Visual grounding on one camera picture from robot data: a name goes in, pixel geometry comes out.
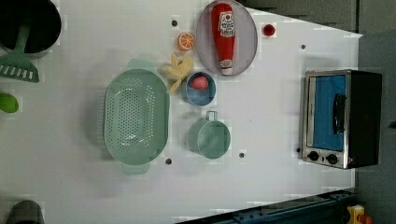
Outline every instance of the purple plate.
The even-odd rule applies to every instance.
[[[243,73],[254,60],[257,51],[257,29],[248,11],[233,0],[215,1],[209,4],[201,14],[196,26],[196,48],[204,65],[212,72],[223,75],[219,66],[218,51],[212,34],[210,12],[218,3],[229,4],[233,8],[236,37],[233,50],[233,74]]]

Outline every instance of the blue bowl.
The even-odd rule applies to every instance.
[[[192,80],[198,76],[204,76],[207,78],[208,88],[204,91],[198,91],[191,86]],[[186,78],[183,82],[181,93],[188,103],[192,105],[205,106],[210,104],[215,98],[216,83],[212,76],[207,73],[198,72]]]

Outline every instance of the gray floor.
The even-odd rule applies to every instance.
[[[246,7],[363,34],[360,69],[382,73],[380,163],[358,169],[358,198],[375,223],[396,223],[396,1],[240,0]]]

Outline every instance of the green spatula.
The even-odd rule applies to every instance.
[[[0,57],[0,77],[38,82],[37,68],[29,61],[24,53],[29,32],[30,25],[23,24],[18,33],[15,49],[8,55]]]

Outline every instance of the red ball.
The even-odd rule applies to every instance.
[[[209,83],[207,82],[207,78],[205,76],[198,76],[192,79],[191,87],[198,91],[204,91],[209,87]]]
[[[275,27],[271,24],[267,24],[264,26],[264,28],[262,29],[262,32],[264,33],[264,35],[274,35],[275,34]]]

